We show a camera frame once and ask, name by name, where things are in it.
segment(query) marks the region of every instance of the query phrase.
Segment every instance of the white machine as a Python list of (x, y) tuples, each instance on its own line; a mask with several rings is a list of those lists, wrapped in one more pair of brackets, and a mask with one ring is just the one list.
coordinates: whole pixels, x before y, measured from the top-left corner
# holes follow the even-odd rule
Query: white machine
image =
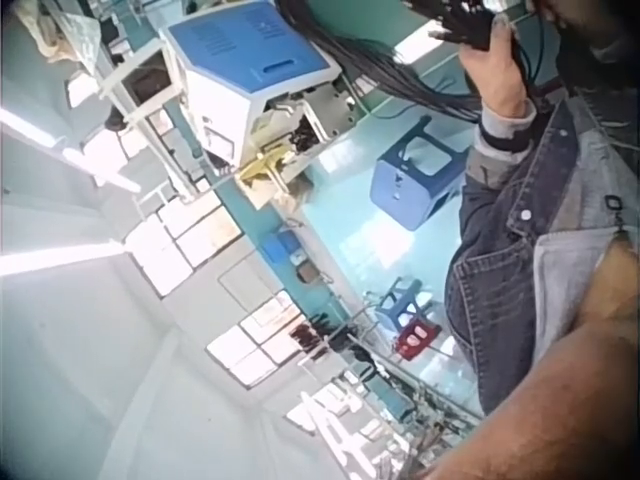
[[(160, 48), (172, 86), (125, 119), (135, 123), (179, 96), (202, 146), (233, 167), (276, 151), (289, 160), (315, 156), (354, 124), (349, 94), (333, 86), (340, 66), (267, 1), (234, 2), (184, 17), (127, 60), (133, 64), (129, 73)], [(127, 74), (118, 74), (120, 69), (103, 90)]]

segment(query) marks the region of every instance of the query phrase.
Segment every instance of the blue stool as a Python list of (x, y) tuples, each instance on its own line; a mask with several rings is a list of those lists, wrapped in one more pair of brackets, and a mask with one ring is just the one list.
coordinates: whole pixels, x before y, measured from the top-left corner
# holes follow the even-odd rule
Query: blue stool
[[(376, 163), (369, 197), (407, 230), (417, 230), (440, 209), (462, 184), (469, 149), (456, 152), (425, 132), (431, 117), (424, 116)], [(406, 159), (409, 143), (421, 138), (451, 157), (435, 175), (427, 175)]]
[[(424, 310), (426, 306), (418, 305), (417, 296), (421, 291), (422, 282), (413, 280), (408, 287), (399, 287), (402, 278), (398, 277), (387, 293), (382, 297), (380, 303), (374, 310), (376, 319), (387, 330), (401, 332), (404, 325), (400, 323), (403, 315), (410, 314), (425, 320)], [(413, 306), (415, 312), (411, 312), (409, 307)]]

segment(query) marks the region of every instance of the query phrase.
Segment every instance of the small blue object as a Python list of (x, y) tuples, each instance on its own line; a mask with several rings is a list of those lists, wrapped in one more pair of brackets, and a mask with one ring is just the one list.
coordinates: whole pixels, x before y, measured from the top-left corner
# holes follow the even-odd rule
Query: small blue object
[(408, 313), (423, 318), (426, 306), (418, 305), (418, 294), (422, 288), (420, 280), (413, 280), (407, 287), (400, 287), (402, 278), (398, 277), (387, 293), (382, 297), (380, 303), (374, 310), (376, 319), (387, 330), (401, 332), (404, 325), (400, 323), (400, 318)]
[(249, 93), (329, 67), (268, 2), (253, 2), (169, 27), (194, 67)]
[(290, 255), (301, 248), (300, 240), (291, 230), (269, 234), (260, 244), (260, 249), (274, 265), (288, 262)]
[[(371, 201), (409, 231), (417, 230), (456, 194), (464, 177), (468, 149), (456, 152), (425, 133), (431, 117), (423, 117), (378, 160), (371, 182)], [(435, 175), (427, 175), (405, 159), (409, 143), (422, 138), (451, 157)]]

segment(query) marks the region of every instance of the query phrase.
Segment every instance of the hanging wires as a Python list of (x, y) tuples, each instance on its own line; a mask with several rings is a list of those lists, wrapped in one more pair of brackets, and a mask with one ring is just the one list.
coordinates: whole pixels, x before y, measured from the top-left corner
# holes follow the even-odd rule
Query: hanging wires
[[(388, 95), (465, 122), (479, 121), (481, 100), (477, 94), (445, 93), (442, 86), (426, 85), (410, 65), (398, 60), (393, 48), (381, 42), (332, 32), (314, 16), (307, 1), (275, 0), (275, 5), (292, 28), (335, 58), (340, 65), (349, 66), (365, 75)], [(487, 9), (481, 0), (407, 0), (403, 3), (416, 13), (442, 25), (443, 32), (436, 38), (465, 43), (477, 49), (489, 48), (495, 13)], [(525, 84), (533, 86), (542, 64), (542, 52), (533, 71), (531, 60), (524, 49), (517, 41), (513, 45), (514, 59), (523, 74)], [(352, 82), (348, 79), (345, 81), (352, 90), (354, 100), (363, 108), (361, 95), (355, 92)], [(409, 108), (411, 107), (396, 115), (379, 118), (397, 118)]]
[(394, 49), (367, 39), (333, 33), (313, 15), (307, 0), (275, 0), (284, 20), (343, 66), (366, 75), (378, 88), (459, 120), (475, 123), (480, 101), (473, 95), (443, 94), (425, 85), (417, 72), (396, 59)]

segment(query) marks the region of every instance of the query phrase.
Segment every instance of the hand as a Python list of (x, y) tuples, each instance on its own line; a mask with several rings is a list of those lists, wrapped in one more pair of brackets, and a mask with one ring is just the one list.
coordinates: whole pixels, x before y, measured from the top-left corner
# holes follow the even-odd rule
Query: hand
[(634, 318), (638, 309), (640, 265), (631, 242), (616, 237), (591, 276), (574, 327), (618, 318)]
[(496, 15), (489, 51), (463, 45), (460, 62), (491, 110), (502, 117), (523, 118), (527, 113), (527, 89), (511, 56), (513, 35), (508, 18)]

